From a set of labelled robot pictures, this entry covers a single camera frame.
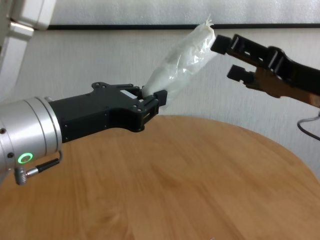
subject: plastic bag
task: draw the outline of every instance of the plastic bag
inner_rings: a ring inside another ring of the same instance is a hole
[[[170,104],[190,82],[192,76],[217,55],[210,50],[216,39],[211,25],[208,18],[169,52],[142,88],[143,97],[166,90],[166,105]]]

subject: round table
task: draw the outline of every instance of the round table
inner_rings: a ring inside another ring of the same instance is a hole
[[[109,129],[63,152],[24,186],[4,181],[0,239],[320,239],[316,177],[241,127],[157,116],[143,132]]]

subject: black cable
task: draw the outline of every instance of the black cable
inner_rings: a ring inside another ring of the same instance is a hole
[[[312,138],[320,141],[320,137],[319,137],[319,136],[314,135],[313,133],[305,130],[305,129],[301,126],[302,123],[312,122],[312,121],[316,121],[316,120],[319,120],[319,119],[320,119],[320,112],[319,112],[318,116],[316,116],[316,117],[301,119],[300,121],[297,122],[297,126],[298,126],[298,128],[299,128],[303,133],[305,133],[305,134],[307,134],[308,136],[310,136],[310,137],[312,137]]]
[[[197,24],[49,25],[48,30],[193,30]],[[318,29],[320,23],[214,24],[213,29]]]

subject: black stripe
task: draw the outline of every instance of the black stripe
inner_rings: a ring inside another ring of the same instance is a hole
[[[50,25],[48,30],[192,30],[197,24],[173,25]],[[213,29],[317,29],[320,23],[215,24]]]

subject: green led ring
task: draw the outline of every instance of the green led ring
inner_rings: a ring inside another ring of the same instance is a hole
[[[33,158],[33,154],[30,152],[26,152],[24,154],[22,154],[19,158],[18,158],[18,163],[19,164],[25,164],[27,162],[29,162],[32,158]]]

